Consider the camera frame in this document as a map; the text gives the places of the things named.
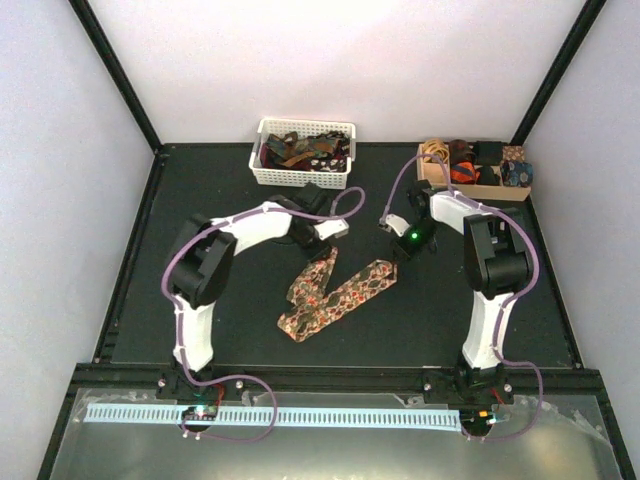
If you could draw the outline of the paisley patterned necktie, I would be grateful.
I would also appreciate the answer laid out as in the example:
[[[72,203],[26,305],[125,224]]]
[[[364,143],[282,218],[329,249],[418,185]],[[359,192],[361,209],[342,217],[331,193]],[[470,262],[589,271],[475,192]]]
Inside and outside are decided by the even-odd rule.
[[[331,292],[326,290],[339,250],[309,263],[290,285],[286,299],[291,308],[280,315],[277,327],[302,343],[338,322],[397,282],[397,264],[376,259]]]

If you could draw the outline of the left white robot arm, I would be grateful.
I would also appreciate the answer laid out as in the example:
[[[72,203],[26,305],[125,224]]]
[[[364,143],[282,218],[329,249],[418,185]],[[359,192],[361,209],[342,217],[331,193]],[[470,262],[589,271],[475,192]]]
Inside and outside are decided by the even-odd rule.
[[[312,257],[325,253],[328,240],[348,231],[335,213],[321,214],[326,192],[313,183],[292,197],[274,195],[251,209],[221,218],[194,215],[184,224],[160,280],[173,305],[173,357],[184,370],[179,386],[193,399],[207,397],[215,376],[213,316],[235,257],[267,241],[287,237]]]

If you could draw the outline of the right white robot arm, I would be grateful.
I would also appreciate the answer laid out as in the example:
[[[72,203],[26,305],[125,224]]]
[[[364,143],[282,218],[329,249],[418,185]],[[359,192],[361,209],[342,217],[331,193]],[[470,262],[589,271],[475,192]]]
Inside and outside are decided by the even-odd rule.
[[[391,214],[386,206],[380,226],[397,236],[394,255],[406,260],[423,246],[433,247],[436,229],[448,226],[463,237],[463,267],[473,290],[473,306],[462,357],[470,367],[454,379],[457,396],[476,403],[491,390],[483,371],[504,362],[503,342],[517,299],[532,289],[539,260],[526,234],[521,212],[484,205],[453,189],[435,190],[419,181],[408,192],[415,220]]]

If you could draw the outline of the pile of ties in basket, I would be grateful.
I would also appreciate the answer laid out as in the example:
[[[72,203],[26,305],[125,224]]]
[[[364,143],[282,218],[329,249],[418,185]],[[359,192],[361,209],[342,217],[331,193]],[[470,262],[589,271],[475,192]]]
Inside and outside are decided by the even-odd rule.
[[[351,138],[338,131],[311,136],[297,132],[270,134],[261,147],[259,159],[263,168],[344,173],[350,155]]]

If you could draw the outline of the white plastic basket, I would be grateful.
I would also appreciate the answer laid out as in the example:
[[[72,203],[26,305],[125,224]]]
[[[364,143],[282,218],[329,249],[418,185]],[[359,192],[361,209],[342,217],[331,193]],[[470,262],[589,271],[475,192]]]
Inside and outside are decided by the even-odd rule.
[[[265,117],[248,167],[260,185],[302,187],[312,182],[343,190],[355,162],[356,133],[350,122]]]

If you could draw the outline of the orange blue rolled tie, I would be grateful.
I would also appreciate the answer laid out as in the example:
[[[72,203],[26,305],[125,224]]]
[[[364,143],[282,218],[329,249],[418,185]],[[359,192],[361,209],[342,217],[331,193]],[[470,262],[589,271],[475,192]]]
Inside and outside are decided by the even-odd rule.
[[[450,167],[450,179],[454,184],[474,185],[477,172],[472,162],[460,162]]]

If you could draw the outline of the black rolled tie front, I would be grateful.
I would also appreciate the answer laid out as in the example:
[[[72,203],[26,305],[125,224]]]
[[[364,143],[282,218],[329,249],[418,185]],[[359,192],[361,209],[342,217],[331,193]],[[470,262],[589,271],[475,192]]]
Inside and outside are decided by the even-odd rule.
[[[478,166],[476,168],[476,184],[482,186],[501,186],[501,174],[492,166]]]

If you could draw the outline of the black rolled tie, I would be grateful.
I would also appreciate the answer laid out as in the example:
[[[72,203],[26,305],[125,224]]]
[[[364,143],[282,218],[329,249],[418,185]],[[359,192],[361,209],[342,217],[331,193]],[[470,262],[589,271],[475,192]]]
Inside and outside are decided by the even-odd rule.
[[[473,143],[475,164],[482,166],[498,166],[503,160],[503,148],[501,141],[480,140]]]
[[[501,174],[492,166],[478,166],[476,168],[476,184],[482,186],[501,186]]]

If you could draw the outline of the dark red rolled tie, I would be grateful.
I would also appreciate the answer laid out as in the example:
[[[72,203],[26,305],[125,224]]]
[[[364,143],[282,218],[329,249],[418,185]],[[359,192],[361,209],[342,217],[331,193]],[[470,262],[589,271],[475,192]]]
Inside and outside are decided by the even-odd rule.
[[[475,153],[469,143],[462,139],[448,142],[449,161],[452,165],[463,162],[474,163]]]

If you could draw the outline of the wooden compartment tray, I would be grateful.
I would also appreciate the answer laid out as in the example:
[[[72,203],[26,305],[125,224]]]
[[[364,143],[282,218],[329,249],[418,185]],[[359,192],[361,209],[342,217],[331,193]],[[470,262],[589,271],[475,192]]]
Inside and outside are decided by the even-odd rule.
[[[445,165],[447,173],[450,173],[449,163]],[[492,166],[499,172],[498,166]],[[444,189],[447,187],[446,177],[438,163],[424,163],[421,159],[417,161],[417,178],[419,180],[428,180],[436,189]],[[502,200],[502,201],[524,201],[530,193],[531,187],[518,188],[501,186],[482,186],[477,185],[461,185],[455,184],[455,188],[459,189],[466,196],[476,200]]]

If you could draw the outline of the blue patterned rolled tie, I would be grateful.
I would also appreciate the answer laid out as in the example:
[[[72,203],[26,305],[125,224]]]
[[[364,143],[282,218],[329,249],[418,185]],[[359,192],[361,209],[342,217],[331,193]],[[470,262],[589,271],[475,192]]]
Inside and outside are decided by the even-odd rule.
[[[501,166],[501,177],[506,187],[527,188],[534,179],[533,166],[524,161],[505,161]]]

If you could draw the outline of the brown patterned rolled tie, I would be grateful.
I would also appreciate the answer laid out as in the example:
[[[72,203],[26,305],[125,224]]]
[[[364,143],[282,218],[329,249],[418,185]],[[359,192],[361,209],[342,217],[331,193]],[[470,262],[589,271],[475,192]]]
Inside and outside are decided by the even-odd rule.
[[[502,149],[504,162],[525,162],[526,154],[522,146],[505,145]]]

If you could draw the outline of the clear acrylic sheet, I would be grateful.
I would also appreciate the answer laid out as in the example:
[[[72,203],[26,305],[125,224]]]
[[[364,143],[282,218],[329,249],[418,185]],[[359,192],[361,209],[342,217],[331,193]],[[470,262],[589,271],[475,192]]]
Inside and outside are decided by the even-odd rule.
[[[145,390],[93,389],[70,411],[43,479],[621,479],[595,398],[517,396],[486,440],[410,429],[86,423],[91,404],[180,405]],[[246,393],[222,406],[447,410],[395,394]],[[204,407],[215,414],[220,407]]]

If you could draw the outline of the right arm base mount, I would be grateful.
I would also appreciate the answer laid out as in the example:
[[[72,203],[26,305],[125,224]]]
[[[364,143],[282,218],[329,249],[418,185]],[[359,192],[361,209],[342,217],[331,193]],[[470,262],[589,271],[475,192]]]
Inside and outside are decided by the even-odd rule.
[[[422,375],[426,403],[451,408],[480,408],[493,404],[512,404],[513,394],[505,390],[507,378],[499,369],[428,369]]]

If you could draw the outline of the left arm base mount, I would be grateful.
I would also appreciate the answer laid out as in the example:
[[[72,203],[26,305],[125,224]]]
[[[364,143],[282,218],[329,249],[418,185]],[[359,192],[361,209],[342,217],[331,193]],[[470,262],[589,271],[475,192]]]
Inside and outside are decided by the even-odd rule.
[[[190,382],[182,370],[170,370],[160,375],[156,398],[174,400],[179,404],[213,404],[218,400],[239,400],[244,391],[244,380],[230,380],[210,386],[198,386]]]

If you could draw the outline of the right black frame post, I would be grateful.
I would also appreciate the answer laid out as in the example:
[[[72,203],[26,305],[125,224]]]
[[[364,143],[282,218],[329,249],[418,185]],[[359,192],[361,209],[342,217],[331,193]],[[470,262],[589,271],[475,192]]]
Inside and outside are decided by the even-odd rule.
[[[606,3],[606,0],[584,2],[515,130],[510,146],[524,145]]]

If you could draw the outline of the black frame post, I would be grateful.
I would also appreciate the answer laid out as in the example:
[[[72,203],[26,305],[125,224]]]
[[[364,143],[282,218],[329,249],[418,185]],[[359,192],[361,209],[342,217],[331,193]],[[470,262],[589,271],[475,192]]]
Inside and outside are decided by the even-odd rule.
[[[606,3],[606,0],[584,2],[515,130],[510,146],[524,145]]]
[[[69,0],[68,3],[80,21],[147,144],[156,153],[162,148],[163,144],[90,2],[87,0]]]

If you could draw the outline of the left black frame post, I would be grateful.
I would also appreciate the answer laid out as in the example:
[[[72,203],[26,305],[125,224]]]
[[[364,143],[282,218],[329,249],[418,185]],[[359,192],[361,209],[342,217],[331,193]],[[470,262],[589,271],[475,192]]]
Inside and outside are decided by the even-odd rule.
[[[162,148],[163,144],[90,2],[87,0],[69,0],[68,3],[80,21],[147,144],[156,153]]]

